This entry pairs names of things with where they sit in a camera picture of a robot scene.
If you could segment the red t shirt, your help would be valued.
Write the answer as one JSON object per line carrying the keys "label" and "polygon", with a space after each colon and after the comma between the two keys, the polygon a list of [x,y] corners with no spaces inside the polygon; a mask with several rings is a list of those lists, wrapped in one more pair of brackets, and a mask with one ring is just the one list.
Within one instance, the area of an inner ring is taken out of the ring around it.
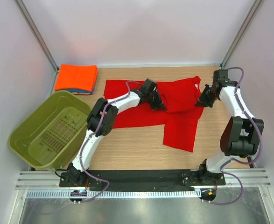
{"label": "red t shirt", "polygon": [[198,76],[158,82],[157,90],[166,106],[165,111],[153,111],[148,104],[130,108],[117,116],[114,128],[164,125],[163,144],[193,152],[202,107],[195,104],[201,94]]}

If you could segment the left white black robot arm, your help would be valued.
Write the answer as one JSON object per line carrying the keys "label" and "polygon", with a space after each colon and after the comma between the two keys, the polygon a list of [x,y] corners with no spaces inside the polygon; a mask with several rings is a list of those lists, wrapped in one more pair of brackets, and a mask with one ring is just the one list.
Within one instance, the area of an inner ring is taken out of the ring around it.
{"label": "left white black robot arm", "polygon": [[68,165],[65,180],[72,185],[83,186],[88,177],[87,169],[100,141],[111,132],[117,115],[142,104],[150,108],[165,111],[167,108],[157,90],[158,84],[146,79],[135,89],[130,89],[130,81],[126,82],[127,93],[112,99],[99,98],[87,118],[87,130],[83,143],[74,160]]}

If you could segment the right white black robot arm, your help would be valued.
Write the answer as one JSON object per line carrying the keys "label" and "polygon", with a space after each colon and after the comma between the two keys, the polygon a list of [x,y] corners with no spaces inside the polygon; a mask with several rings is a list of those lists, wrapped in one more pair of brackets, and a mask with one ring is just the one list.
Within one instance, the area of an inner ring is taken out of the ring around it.
{"label": "right white black robot arm", "polygon": [[225,69],[214,71],[212,84],[205,86],[195,106],[213,107],[217,99],[231,117],[220,138],[220,152],[199,166],[197,178],[202,185],[219,182],[224,168],[233,161],[242,163],[242,158],[253,155],[258,159],[263,148],[264,122],[249,111],[241,96],[240,82],[232,81]]}

